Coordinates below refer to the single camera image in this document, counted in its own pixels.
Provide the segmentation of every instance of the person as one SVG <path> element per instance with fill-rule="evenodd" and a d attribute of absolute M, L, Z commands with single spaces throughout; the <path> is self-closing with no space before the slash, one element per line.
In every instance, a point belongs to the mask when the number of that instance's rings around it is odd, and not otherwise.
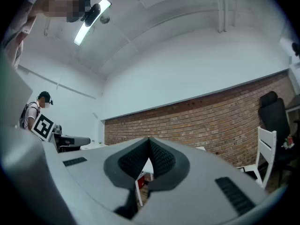
<path fill-rule="evenodd" d="M 90 0 L 26 0 L 1 42 L 9 63 L 17 69 L 23 40 L 29 35 L 38 14 L 64 18 L 66 22 L 72 23 L 84 16 L 89 9 Z"/>
<path fill-rule="evenodd" d="M 41 108 L 49 108 L 53 101 L 48 92 L 43 91 L 37 97 L 35 102 L 29 103 L 22 113 L 20 118 L 20 127 L 31 131 L 35 120 L 37 119 Z"/>

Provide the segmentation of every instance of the brick wall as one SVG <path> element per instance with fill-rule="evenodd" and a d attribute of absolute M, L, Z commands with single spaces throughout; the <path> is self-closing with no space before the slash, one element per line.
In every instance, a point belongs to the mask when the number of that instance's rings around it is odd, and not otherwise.
<path fill-rule="evenodd" d="M 203 146 L 235 166 L 255 162 L 259 98 L 275 91 L 287 105 L 287 72 L 212 95 L 105 121 L 105 144 L 153 136 Z"/>

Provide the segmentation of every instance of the ceiling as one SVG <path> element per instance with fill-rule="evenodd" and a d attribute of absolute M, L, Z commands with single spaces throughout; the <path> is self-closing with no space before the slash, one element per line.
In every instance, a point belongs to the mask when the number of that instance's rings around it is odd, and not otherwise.
<path fill-rule="evenodd" d="M 91 0 L 91 4 L 100 1 Z M 143 0 L 147 6 L 150 4 L 148 8 L 140 0 L 109 1 L 112 6 L 104 14 L 110 16 L 110 22 L 102 24 L 98 20 L 80 46 L 73 43 L 80 21 L 52 19 L 47 35 L 102 77 L 158 43 L 197 29 L 217 30 L 219 25 L 218 0 Z M 228 25 L 252 26 L 256 6 L 256 0 L 228 0 Z M 46 18 L 39 18 L 38 23 L 44 28 Z"/>

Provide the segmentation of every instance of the backpack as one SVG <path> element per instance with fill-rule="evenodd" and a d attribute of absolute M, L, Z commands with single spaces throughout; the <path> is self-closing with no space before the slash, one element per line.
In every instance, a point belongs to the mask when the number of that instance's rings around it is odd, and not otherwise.
<path fill-rule="evenodd" d="M 31 102 L 29 104 L 26 104 L 26 106 L 24 107 L 23 112 L 22 112 L 22 114 L 21 114 L 21 116 L 19 118 L 19 123 L 20 123 L 20 127 L 21 128 L 24 128 L 24 118 L 25 118 L 25 114 L 26 114 L 27 109 L 29 108 L 30 105 L 32 105 L 34 103 L 36 105 L 38 105 L 36 102 Z M 34 108 L 37 111 L 37 116 L 38 116 L 38 114 L 39 114 L 38 109 L 36 107 L 32 107 L 32 108 Z"/>

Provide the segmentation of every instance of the light fixture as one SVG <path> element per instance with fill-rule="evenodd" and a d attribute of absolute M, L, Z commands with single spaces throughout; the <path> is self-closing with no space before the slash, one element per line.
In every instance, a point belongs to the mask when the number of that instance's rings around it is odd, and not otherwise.
<path fill-rule="evenodd" d="M 107 1 L 107 0 L 101 0 L 101 1 L 99 2 L 99 5 L 100 5 L 100 7 L 101 7 L 101 12 L 100 12 L 100 14 L 96 17 L 96 19 L 94 20 L 94 22 L 92 23 L 92 25 L 89 26 L 89 27 L 86 27 L 86 26 L 85 26 L 85 23 L 83 22 L 81 28 L 79 29 L 79 31 L 78 31 L 78 33 L 77 33 L 77 35 L 76 35 L 76 37 L 75 37 L 75 40 L 74 40 L 74 43 L 75 43 L 76 45 L 79 46 L 79 45 L 81 44 L 81 42 L 83 41 L 85 35 L 86 35 L 87 32 L 90 30 L 90 28 L 93 26 L 93 24 L 95 23 L 95 21 L 97 21 L 97 19 L 105 12 L 105 10 L 107 10 L 107 9 L 110 7 L 111 3 L 110 3 L 109 1 Z"/>

